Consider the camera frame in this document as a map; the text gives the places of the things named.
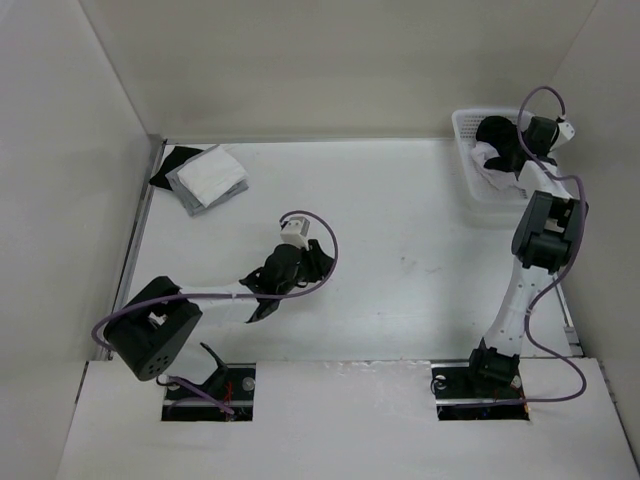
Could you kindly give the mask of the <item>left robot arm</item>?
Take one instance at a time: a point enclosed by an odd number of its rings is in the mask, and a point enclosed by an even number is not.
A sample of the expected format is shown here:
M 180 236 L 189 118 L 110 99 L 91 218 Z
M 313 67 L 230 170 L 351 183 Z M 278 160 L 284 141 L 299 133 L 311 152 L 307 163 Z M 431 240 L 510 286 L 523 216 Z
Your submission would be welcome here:
M 169 277 L 159 276 L 125 307 L 105 318 L 94 330 L 94 338 L 116 352 L 140 381 L 171 375 L 171 365 L 207 309 L 246 307 L 246 313 L 233 314 L 232 319 L 241 324 L 260 322 L 283 301 L 323 286 L 337 258 L 311 239 L 302 247 L 277 245 L 262 266 L 228 287 L 187 292 Z

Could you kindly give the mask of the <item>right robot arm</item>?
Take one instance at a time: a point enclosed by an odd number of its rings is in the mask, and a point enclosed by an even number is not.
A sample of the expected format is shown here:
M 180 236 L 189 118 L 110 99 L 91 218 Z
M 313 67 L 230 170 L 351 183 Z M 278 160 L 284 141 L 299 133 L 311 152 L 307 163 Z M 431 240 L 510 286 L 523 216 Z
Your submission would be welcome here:
M 520 129 L 517 122 L 492 115 L 476 130 L 477 143 L 496 152 L 486 168 L 512 175 L 529 201 L 511 243 L 514 263 L 506 294 L 463 373 L 466 388 L 475 395 L 513 382 L 523 342 L 542 346 L 531 333 L 533 311 L 577 257 L 588 213 L 586 195 L 568 191 L 568 177 L 549 155 L 565 125 L 564 118 L 534 116 Z

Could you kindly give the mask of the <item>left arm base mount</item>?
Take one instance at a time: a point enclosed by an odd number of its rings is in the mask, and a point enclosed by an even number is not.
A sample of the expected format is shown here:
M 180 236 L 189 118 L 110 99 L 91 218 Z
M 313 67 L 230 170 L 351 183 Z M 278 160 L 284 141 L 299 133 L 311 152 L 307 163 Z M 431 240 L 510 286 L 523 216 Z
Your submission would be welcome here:
M 156 379 L 164 388 L 161 420 L 164 422 L 251 422 L 254 414 L 256 365 L 224 362 L 206 343 L 200 346 L 215 369 L 201 384 L 184 379 L 190 388 L 169 376 Z

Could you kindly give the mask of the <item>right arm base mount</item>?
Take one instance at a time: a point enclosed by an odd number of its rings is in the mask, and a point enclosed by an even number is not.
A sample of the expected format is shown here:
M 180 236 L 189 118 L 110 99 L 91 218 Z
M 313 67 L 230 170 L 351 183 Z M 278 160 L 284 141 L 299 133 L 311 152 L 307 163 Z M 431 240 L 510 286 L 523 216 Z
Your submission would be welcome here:
M 516 374 L 508 383 L 472 380 L 466 362 L 433 363 L 430 389 L 440 421 L 528 421 L 529 409 L 521 402 L 524 388 Z

